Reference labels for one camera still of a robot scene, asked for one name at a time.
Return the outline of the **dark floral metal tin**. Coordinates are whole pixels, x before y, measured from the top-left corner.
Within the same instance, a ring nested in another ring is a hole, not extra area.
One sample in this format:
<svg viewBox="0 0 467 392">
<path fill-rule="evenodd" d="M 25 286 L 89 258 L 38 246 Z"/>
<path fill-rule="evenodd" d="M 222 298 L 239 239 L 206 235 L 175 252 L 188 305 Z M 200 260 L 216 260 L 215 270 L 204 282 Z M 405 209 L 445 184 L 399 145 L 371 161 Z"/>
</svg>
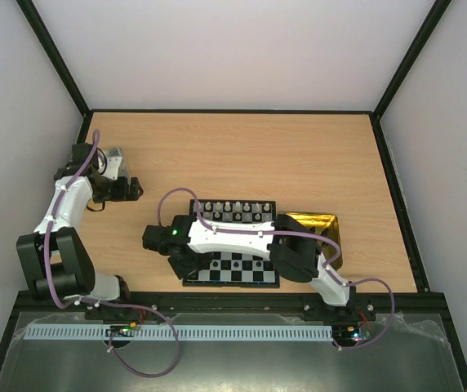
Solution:
<svg viewBox="0 0 467 392">
<path fill-rule="evenodd" d="M 308 212 L 284 212 L 309 229 L 313 234 L 321 235 L 335 242 L 340 248 L 340 230 L 338 218 L 335 214 L 308 213 Z M 331 259 L 336 254 L 336 249 L 323 241 L 318 240 L 325 259 Z M 338 270 L 343 265 L 342 251 L 331 263 L 331 267 Z"/>
</svg>

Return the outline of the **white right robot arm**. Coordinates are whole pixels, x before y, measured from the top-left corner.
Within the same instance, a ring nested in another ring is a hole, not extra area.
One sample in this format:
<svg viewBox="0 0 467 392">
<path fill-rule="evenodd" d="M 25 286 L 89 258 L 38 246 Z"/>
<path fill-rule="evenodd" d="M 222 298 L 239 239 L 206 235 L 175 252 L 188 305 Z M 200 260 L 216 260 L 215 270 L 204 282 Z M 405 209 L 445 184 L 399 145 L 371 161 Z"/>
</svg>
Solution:
<svg viewBox="0 0 467 392">
<path fill-rule="evenodd" d="M 142 244 L 165 256 L 179 279 L 208 267 L 217 252 L 248 254 L 270 262 L 289 281 L 309 284 L 334 318 L 347 319 L 357 309 L 351 282 L 331 266 L 340 246 L 286 214 L 246 224 L 178 215 L 169 226 L 147 226 Z"/>
</svg>

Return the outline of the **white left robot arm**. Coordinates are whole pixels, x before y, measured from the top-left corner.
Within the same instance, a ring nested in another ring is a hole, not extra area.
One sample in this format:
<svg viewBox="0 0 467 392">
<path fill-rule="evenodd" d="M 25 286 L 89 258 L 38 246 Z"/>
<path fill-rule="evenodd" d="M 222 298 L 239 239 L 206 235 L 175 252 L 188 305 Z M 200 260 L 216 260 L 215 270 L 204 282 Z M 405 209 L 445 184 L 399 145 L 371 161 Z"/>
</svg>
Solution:
<svg viewBox="0 0 467 392">
<path fill-rule="evenodd" d="M 130 291 L 124 278 L 97 272 L 78 233 L 89 203 L 104 207 L 142 196 L 122 149 L 73 145 L 70 161 L 57 170 L 54 181 L 44 218 L 16 242 L 30 296 L 37 301 L 57 298 L 62 304 L 82 298 L 92 303 L 127 301 Z"/>
</svg>

